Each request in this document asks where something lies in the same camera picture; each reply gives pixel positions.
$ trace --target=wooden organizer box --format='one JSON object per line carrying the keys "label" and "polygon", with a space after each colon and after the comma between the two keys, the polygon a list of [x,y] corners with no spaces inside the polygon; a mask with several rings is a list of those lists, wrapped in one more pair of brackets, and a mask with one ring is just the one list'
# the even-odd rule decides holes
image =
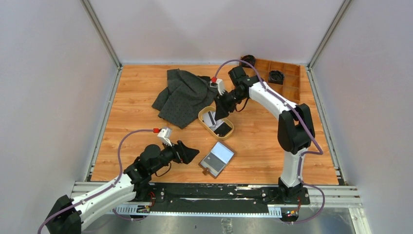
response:
{"label": "wooden organizer box", "polygon": [[[261,78],[263,78],[273,90],[292,102],[300,102],[300,66],[257,58],[254,67],[258,73],[260,73]],[[250,77],[255,76],[252,68],[244,67],[244,71]],[[269,83],[268,76],[270,71],[280,71],[284,73],[284,83],[282,85]]]}

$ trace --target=gray cloth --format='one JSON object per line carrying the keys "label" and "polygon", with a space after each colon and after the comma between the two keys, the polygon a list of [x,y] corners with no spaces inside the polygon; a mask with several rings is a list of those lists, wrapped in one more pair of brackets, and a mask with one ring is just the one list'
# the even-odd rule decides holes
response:
{"label": "gray cloth", "polygon": [[158,116],[180,127],[188,126],[218,94],[209,86],[209,77],[199,77],[179,69],[167,71],[168,86],[159,93],[152,107]]}

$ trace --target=wooden table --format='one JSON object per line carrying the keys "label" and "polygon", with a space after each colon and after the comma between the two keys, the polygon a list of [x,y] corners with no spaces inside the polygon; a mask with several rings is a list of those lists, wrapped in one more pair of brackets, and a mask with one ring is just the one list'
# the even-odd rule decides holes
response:
{"label": "wooden table", "polygon": [[[228,71],[232,67],[233,65],[225,66],[218,75],[225,81],[228,90],[233,87],[228,76]],[[153,176],[153,181],[276,184],[282,172],[284,159],[283,150],[277,141],[278,124],[265,108],[252,100],[242,112],[234,112],[228,117],[235,128],[233,135],[225,142],[237,154],[217,179],[202,174],[198,163],[217,140],[198,120],[181,130],[159,118],[159,112],[151,107],[167,85],[167,70],[176,68],[200,76],[213,76],[218,65],[127,65],[123,68],[91,180],[107,181],[118,175],[117,148],[124,135],[136,129],[168,126],[173,129],[170,138],[172,142],[180,139],[186,146],[196,148],[200,153],[189,165],[173,163],[171,171],[163,177]],[[304,67],[301,67],[300,81],[301,102],[311,108],[316,140],[325,152],[322,156],[306,156],[304,181],[311,184],[338,184]],[[122,145],[123,167],[130,165],[149,144],[161,146],[156,134],[131,135]]]}

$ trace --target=robotic arm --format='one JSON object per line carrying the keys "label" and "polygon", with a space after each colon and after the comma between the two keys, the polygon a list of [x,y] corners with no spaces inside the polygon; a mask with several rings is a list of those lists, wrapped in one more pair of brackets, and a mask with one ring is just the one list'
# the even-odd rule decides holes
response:
{"label": "robotic arm", "polygon": [[228,74],[235,88],[230,92],[224,91],[215,98],[217,109],[215,119],[218,120],[229,116],[229,113],[235,110],[235,106],[246,98],[258,102],[271,112],[278,120],[277,138],[279,144],[284,149],[284,167],[278,182],[278,196],[283,202],[295,199],[303,186],[298,177],[302,177],[303,166],[301,164],[300,170],[298,169],[299,159],[301,157],[304,160],[304,156],[301,156],[301,154],[307,151],[311,144],[311,139],[300,123],[295,124],[295,121],[298,121],[298,119],[286,106],[286,103],[299,113],[314,137],[315,132],[310,108],[306,104],[297,105],[288,101],[281,95],[279,95],[280,99],[276,98],[269,93],[268,90],[274,93],[275,91],[266,82],[264,82],[265,87],[263,87],[258,77],[246,75],[242,66],[233,68]]}
{"label": "robotic arm", "polygon": [[[186,147],[180,140],[177,144],[171,143],[171,132],[170,128],[161,129],[158,138],[162,141],[164,149],[161,150],[155,144],[148,145],[135,162],[124,170],[116,184],[117,178],[73,199],[69,199],[67,195],[59,198],[47,217],[78,202],[81,204],[49,221],[46,227],[50,234],[80,234],[106,212],[137,198],[152,179],[151,175],[171,161],[189,164],[199,151]],[[86,199],[95,194],[99,195],[90,200]]]}

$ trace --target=gray floor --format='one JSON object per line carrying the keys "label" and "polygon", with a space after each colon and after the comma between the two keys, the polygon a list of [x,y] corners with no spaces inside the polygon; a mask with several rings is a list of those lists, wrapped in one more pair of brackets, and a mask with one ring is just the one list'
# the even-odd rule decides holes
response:
{"label": "gray floor", "polygon": [[[300,220],[317,210],[300,210]],[[104,215],[88,230],[110,222],[96,234],[355,234],[348,209],[326,208],[315,219],[303,224],[288,226],[271,218],[220,218],[149,216],[145,220],[128,222],[114,215]]]}

